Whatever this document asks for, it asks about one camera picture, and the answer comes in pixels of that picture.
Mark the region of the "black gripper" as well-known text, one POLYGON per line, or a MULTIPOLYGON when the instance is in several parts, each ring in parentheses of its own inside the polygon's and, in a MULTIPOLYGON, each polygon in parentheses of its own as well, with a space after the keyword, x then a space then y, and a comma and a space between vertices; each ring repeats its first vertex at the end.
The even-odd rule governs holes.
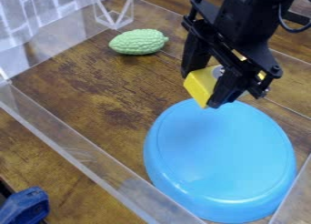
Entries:
POLYGON ((207 67, 211 57, 223 64, 217 68, 217 84, 209 107, 233 103, 245 93, 262 98, 270 87, 266 80, 282 77, 282 69, 269 49, 269 39, 279 25, 285 0, 223 0, 217 6, 206 0, 191 0, 190 14, 183 17, 189 31, 183 47, 182 75, 207 67))

